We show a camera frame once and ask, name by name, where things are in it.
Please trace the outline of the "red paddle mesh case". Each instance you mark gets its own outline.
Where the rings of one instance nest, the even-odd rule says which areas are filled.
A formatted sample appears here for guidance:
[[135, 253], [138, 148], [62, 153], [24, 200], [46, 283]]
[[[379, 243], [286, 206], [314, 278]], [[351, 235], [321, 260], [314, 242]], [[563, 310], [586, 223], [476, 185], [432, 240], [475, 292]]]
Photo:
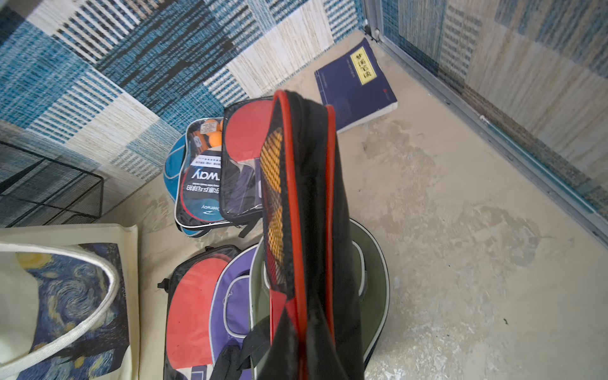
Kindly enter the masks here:
[[272, 107], [272, 98], [266, 97], [239, 101], [224, 110], [219, 210], [235, 225], [261, 216], [260, 157]]

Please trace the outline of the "clear ping pong set case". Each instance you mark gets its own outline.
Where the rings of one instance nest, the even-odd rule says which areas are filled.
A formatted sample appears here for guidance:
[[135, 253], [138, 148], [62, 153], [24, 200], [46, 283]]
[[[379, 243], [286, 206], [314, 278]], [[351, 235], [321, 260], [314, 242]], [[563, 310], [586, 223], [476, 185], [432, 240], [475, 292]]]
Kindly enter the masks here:
[[197, 232], [228, 227], [231, 223], [220, 212], [223, 118], [195, 120], [184, 137], [174, 210], [177, 226]]

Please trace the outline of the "olive green paddle case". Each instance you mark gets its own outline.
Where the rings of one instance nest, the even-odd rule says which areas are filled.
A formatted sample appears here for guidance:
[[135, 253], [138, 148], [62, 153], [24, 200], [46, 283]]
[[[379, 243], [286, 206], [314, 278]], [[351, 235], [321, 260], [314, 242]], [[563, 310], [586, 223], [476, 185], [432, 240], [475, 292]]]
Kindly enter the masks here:
[[[390, 306], [390, 276], [386, 258], [372, 233], [350, 220], [353, 265], [358, 276], [364, 364], [370, 363]], [[250, 267], [250, 328], [270, 313], [269, 281], [265, 272], [264, 242], [259, 242]]]

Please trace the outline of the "black red paddle case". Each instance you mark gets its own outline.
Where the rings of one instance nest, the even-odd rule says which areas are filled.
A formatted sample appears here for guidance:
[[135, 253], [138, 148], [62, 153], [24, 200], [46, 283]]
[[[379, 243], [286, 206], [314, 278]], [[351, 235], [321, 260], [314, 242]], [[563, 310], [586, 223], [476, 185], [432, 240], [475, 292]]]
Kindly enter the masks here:
[[279, 90], [261, 149], [269, 353], [263, 379], [361, 379], [364, 349], [332, 107]]

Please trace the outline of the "purple paddle case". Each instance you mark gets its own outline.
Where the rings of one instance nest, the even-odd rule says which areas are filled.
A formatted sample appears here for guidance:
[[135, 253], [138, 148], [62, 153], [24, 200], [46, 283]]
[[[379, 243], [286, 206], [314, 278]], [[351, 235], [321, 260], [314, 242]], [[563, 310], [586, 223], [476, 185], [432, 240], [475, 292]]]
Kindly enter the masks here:
[[221, 272], [212, 299], [211, 379], [251, 379], [265, 335], [251, 326], [250, 276], [258, 246], [239, 253]]

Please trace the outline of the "canvas tote bag starry print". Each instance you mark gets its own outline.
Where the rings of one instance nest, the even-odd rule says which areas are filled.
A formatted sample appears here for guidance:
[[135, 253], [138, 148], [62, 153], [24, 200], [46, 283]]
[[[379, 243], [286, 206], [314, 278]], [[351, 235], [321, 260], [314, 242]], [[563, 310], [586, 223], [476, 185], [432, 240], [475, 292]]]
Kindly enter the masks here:
[[138, 258], [136, 226], [2, 229], [1, 377], [139, 378]]

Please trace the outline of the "blue ping pong paddle case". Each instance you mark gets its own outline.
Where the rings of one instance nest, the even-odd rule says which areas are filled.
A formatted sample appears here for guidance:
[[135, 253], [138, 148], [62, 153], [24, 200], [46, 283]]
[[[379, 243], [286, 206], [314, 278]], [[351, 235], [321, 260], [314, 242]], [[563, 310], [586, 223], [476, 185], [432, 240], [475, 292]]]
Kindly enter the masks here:
[[181, 174], [181, 168], [185, 160], [186, 153], [186, 136], [182, 135], [169, 150], [166, 161], [163, 166], [163, 181], [169, 197], [173, 201], [173, 219], [177, 229], [189, 238], [202, 238], [208, 234], [210, 229], [192, 230], [179, 225], [175, 218], [175, 207], [177, 206], [178, 185]]

